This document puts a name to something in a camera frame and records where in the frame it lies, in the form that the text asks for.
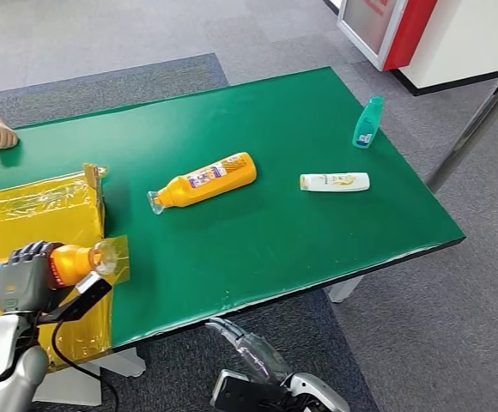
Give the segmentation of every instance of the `robotic arm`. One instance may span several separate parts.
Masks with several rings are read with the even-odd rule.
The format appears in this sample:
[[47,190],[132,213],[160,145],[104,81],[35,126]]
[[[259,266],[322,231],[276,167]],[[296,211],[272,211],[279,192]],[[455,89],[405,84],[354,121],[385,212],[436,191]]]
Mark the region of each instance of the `robotic arm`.
[[26,412],[47,371],[39,345],[41,324],[82,318],[111,286],[91,272],[79,293],[60,306],[73,287],[52,289],[48,259],[62,244],[37,242],[13,251],[0,269],[0,412]]
[[350,412],[348,404],[320,378],[292,373],[265,339],[226,319],[206,324],[232,344],[252,376],[222,370],[211,405],[221,412]]

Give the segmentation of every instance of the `small teal bottle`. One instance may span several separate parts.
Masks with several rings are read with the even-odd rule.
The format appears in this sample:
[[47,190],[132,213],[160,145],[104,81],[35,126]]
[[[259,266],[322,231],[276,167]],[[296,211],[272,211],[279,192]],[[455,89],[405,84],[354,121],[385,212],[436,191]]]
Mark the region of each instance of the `small teal bottle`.
[[357,148],[369,148],[379,130],[384,99],[373,96],[367,103],[356,124],[352,144]]

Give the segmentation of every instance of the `green table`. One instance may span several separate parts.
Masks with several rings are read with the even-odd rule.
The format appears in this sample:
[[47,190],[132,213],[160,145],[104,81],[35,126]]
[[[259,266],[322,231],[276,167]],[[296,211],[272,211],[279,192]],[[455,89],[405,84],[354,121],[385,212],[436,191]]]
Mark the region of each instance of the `green table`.
[[[0,152],[0,189],[110,167],[107,235],[127,234],[131,260],[115,290],[114,347],[464,239],[383,133],[354,148],[361,111],[326,68],[36,124]],[[146,198],[240,151],[255,159],[255,183],[160,216]],[[367,172],[371,188],[299,190],[301,173],[341,172]]]

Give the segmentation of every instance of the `yellow box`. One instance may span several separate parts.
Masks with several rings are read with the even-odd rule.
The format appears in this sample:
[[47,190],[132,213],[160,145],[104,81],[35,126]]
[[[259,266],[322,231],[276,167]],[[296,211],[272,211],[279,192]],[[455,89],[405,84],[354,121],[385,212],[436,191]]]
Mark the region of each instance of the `yellow box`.
[[[104,236],[104,201],[101,175],[105,168],[84,165],[79,173],[41,180],[0,191],[0,262],[13,250],[38,240],[89,247]],[[110,279],[129,275],[126,239],[114,239],[119,263]],[[68,299],[75,296],[73,292]],[[58,346],[74,361],[86,360],[110,348],[112,294],[76,322],[64,323]],[[50,369],[62,362],[51,348],[54,325],[39,328],[39,341],[48,354]]]

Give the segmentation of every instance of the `orange bottle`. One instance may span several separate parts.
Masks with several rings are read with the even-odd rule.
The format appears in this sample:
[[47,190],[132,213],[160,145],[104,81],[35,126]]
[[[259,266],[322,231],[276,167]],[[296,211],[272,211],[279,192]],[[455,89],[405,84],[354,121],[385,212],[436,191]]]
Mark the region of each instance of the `orange bottle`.
[[248,185],[256,178],[257,170],[251,156],[241,152],[192,173],[177,176],[160,191],[149,191],[148,200],[152,210],[159,215],[165,208],[184,208]]
[[99,275],[113,273],[117,255],[113,246],[107,241],[98,242],[93,247],[64,245],[51,253],[51,288],[64,288],[75,285],[90,271]]
[[110,275],[115,270],[117,256],[113,246],[106,240],[93,247],[64,245],[51,253],[49,258],[50,288],[73,286],[87,276],[90,271],[100,275]]

